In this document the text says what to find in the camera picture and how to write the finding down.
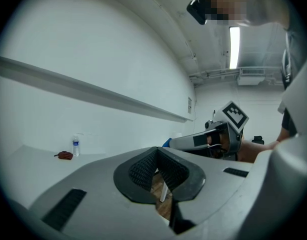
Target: white wall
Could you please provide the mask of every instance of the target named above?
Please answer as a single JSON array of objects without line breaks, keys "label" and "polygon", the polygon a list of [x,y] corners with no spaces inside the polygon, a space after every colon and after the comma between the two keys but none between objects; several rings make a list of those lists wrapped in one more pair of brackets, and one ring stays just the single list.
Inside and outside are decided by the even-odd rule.
[{"label": "white wall", "polygon": [[114,0],[25,0],[0,56],[193,119],[195,92],[184,69],[156,32]]},{"label": "white wall", "polygon": [[0,56],[1,158],[22,145],[71,150],[73,134],[82,154],[113,156],[161,146],[194,118],[195,90],[172,52],[114,0],[26,0]]},{"label": "white wall", "polygon": [[30,75],[30,70],[0,66],[0,157],[22,145],[71,151],[80,134],[82,155],[113,156],[162,146],[182,133],[184,119],[136,103],[92,92],[66,81]]},{"label": "white wall", "polygon": [[194,133],[205,130],[205,122],[212,119],[214,110],[234,101],[248,115],[244,127],[246,140],[262,136],[266,144],[277,139],[283,115],[278,112],[284,88],[267,85],[238,86],[236,83],[219,83],[196,88],[195,123],[188,123]]}]

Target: blue object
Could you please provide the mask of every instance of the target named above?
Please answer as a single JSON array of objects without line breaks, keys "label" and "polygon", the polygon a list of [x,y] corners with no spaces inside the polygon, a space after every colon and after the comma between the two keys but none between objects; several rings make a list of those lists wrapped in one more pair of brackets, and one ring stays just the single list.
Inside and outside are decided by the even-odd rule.
[{"label": "blue object", "polygon": [[170,148],[169,142],[172,140],[172,138],[168,139],[165,144],[162,145],[163,148]]}]

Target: person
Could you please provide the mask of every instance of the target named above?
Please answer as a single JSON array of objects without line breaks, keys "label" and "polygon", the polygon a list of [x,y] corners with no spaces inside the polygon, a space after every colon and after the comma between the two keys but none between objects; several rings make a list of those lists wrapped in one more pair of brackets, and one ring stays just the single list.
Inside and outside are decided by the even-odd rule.
[{"label": "person", "polygon": [[[278,23],[286,30],[286,47],[291,73],[294,79],[307,59],[307,29],[296,9],[288,0],[199,0],[208,20],[234,22],[240,26],[260,26]],[[270,144],[257,144],[243,139],[237,154],[238,161],[253,163],[257,155],[272,150],[277,144],[297,133],[293,121],[285,109],[280,134]],[[228,136],[221,134],[220,143],[226,149]]]}]

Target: ceiling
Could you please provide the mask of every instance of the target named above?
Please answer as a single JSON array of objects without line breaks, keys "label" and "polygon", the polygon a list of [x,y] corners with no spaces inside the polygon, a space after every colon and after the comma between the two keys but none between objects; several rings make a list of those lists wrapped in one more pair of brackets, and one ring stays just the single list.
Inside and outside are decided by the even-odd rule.
[{"label": "ceiling", "polygon": [[[229,27],[208,21],[199,25],[187,12],[192,0],[116,0],[142,18],[173,51],[189,76],[204,84],[206,74],[230,64]],[[257,27],[240,27],[238,67],[259,67],[279,70],[286,48],[286,32],[269,23]]]}]

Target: wooden floor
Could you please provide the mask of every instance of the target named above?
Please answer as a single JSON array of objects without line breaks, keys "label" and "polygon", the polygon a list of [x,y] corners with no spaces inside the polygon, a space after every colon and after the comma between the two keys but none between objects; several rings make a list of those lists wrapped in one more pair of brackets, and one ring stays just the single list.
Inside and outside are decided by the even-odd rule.
[{"label": "wooden floor", "polygon": [[165,197],[164,202],[160,202],[160,196],[162,195],[164,186],[164,180],[160,173],[156,174],[153,177],[152,185],[151,185],[151,193],[157,198],[156,201],[156,210],[158,213],[167,219],[170,220],[171,211],[172,211],[172,193],[169,191],[167,192],[167,196]]}]

